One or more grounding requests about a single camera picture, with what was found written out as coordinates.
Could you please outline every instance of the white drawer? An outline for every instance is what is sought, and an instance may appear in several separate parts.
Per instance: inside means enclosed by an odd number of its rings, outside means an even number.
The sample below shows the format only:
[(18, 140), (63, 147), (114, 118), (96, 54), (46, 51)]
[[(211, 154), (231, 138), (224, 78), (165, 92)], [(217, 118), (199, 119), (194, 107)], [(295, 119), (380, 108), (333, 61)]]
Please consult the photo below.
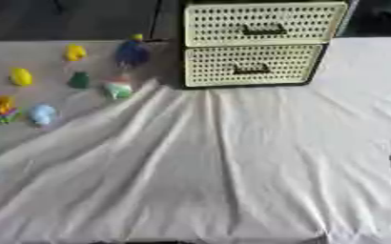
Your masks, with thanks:
[(328, 42), (344, 2), (191, 5), (185, 9), (187, 47)]
[(195, 48), (185, 51), (187, 87), (302, 84), (322, 45)]

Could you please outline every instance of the table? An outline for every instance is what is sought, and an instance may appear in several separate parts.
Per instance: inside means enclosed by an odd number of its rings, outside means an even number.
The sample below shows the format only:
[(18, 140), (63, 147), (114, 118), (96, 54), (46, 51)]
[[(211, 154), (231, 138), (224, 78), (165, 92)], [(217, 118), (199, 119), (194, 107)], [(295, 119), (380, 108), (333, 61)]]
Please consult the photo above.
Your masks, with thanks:
[[(0, 125), (0, 243), (391, 243), (391, 38), (336, 39), (309, 86), (182, 91), (155, 45), (113, 102), (118, 41), (0, 42), (0, 94), (60, 110)], [(10, 67), (33, 72), (16, 88)], [(88, 71), (93, 87), (66, 86)]]

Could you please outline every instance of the colorful toy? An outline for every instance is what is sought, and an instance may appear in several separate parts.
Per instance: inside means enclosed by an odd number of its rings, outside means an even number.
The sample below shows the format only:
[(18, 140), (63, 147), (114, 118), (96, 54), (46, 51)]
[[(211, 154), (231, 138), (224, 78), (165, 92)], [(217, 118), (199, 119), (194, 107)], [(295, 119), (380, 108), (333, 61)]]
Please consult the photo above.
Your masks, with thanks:
[(150, 53), (141, 44), (142, 34), (136, 34), (132, 40), (121, 44), (115, 54), (117, 65), (135, 68), (148, 62)]
[(113, 80), (108, 80), (104, 84), (104, 89), (114, 100), (119, 98), (127, 98), (134, 92), (130, 81), (130, 76), (123, 74), (122, 76)]
[(68, 86), (76, 89), (87, 89), (89, 81), (89, 76), (86, 72), (75, 72), (68, 82)]
[(32, 75), (26, 69), (13, 68), (10, 72), (10, 80), (14, 85), (26, 87), (32, 84)]
[(14, 107), (14, 101), (11, 96), (0, 96), (0, 123), (9, 124), (14, 121), (21, 112)]
[(14, 101), (11, 96), (0, 95), (0, 114), (8, 112), (14, 107)]
[(65, 58), (68, 61), (78, 61), (87, 56), (86, 50), (83, 46), (77, 46), (74, 44), (68, 45), (65, 52)]
[(114, 100), (118, 98), (127, 98), (134, 92), (129, 84), (106, 83), (104, 87)]
[(9, 124), (13, 122), (19, 115), (22, 113), (18, 108), (13, 108), (10, 111), (0, 114), (0, 123), (1, 124)]
[(30, 110), (31, 120), (38, 126), (47, 126), (56, 117), (56, 109), (47, 104), (40, 104)]

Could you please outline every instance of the blue toy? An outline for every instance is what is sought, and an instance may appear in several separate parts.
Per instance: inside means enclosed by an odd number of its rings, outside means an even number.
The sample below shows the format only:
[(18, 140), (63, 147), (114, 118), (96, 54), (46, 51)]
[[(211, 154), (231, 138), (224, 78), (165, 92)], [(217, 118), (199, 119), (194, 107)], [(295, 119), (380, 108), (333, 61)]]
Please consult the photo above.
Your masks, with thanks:
[(47, 126), (56, 117), (56, 109), (46, 104), (40, 104), (30, 110), (31, 120), (38, 126)]
[(140, 40), (126, 41), (118, 47), (115, 62), (118, 66), (135, 68), (148, 61), (150, 53), (141, 46)]

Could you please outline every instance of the yellow toy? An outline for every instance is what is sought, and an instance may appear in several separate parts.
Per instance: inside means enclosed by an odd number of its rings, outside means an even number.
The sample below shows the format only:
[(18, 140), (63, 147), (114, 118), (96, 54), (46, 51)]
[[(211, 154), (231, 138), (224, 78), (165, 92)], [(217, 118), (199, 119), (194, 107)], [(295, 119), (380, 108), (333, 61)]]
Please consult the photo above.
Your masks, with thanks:
[(8, 95), (0, 95), (0, 114), (4, 114), (13, 108), (13, 98)]
[(143, 34), (134, 34), (134, 35), (132, 35), (132, 40), (134, 40), (134, 41), (143, 41), (143, 39), (144, 39), (144, 36), (143, 36)]
[(78, 61), (86, 56), (87, 56), (87, 52), (83, 48), (83, 46), (77, 46), (73, 44), (67, 46), (67, 51), (65, 52), (65, 58), (68, 61)]
[(10, 72), (10, 80), (17, 86), (26, 87), (32, 84), (32, 75), (26, 69), (13, 68)]

